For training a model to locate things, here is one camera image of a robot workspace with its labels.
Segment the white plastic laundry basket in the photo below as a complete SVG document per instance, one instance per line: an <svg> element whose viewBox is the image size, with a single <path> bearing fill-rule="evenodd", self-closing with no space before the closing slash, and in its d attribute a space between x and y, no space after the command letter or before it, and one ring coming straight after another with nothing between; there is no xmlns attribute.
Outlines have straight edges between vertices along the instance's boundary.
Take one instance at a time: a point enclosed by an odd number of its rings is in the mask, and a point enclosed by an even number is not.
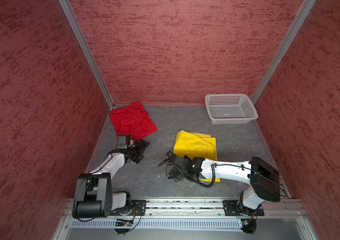
<svg viewBox="0 0 340 240"><path fill-rule="evenodd" d="M206 95L205 104L213 125L246 124L259 117L245 94Z"/></svg>

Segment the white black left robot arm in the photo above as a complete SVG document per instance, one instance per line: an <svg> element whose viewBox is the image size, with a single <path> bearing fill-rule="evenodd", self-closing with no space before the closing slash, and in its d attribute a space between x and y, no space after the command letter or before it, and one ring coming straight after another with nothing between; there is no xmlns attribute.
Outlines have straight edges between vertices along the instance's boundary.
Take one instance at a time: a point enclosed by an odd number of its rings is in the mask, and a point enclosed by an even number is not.
<svg viewBox="0 0 340 240"><path fill-rule="evenodd" d="M134 214L135 207L130 193L113 192L112 179L128 161L139 163L149 145L145 140L130 145L117 145L99 167L90 173L81 174L75 188L73 218L88 222L96 218L107 218L116 211L126 215Z"/></svg>

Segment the yellow shorts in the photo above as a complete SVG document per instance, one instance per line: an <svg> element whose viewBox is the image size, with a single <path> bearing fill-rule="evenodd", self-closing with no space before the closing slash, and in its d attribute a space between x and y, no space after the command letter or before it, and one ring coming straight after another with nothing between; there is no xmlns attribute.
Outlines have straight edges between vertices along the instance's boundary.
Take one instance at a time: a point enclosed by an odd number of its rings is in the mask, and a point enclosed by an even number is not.
<svg viewBox="0 0 340 240"><path fill-rule="evenodd" d="M196 182L198 185L211 188L215 182L219 182L217 177L208 177L208 184L200 182L202 172L202 162L204 159L217 161L217 146L216 139L211 135L188 133L179 131L176 136L176 141L173 153L180 156L188 156L192 160L192 167L188 173L188 179Z"/></svg>

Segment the red shorts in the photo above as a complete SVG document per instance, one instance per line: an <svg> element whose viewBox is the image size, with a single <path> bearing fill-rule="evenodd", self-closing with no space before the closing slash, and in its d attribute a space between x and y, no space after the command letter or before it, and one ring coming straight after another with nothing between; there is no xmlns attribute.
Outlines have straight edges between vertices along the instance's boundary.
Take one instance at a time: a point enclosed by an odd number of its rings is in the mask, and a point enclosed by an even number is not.
<svg viewBox="0 0 340 240"><path fill-rule="evenodd" d="M158 130L140 102L111 110L110 119L117 137L119 135L133 135L136 140L141 140Z"/></svg>

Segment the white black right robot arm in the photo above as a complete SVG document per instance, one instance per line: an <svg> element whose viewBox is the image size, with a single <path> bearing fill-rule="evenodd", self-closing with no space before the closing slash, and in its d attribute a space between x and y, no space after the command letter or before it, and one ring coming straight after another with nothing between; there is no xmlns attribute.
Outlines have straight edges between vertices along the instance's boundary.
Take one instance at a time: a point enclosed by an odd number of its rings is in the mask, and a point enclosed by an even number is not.
<svg viewBox="0 0 340 240"><path fill-rule="evenodd" d="M249 185L233 204L224 204L230 215L259 215L263 202L278 203L281 200L279 172L259 157L244 162L219 162L205 158L180 157L168 152L158 167L170 167L168 179L175 182L187 180L204 188L211 188L216 179L226 179Z"/></svg>

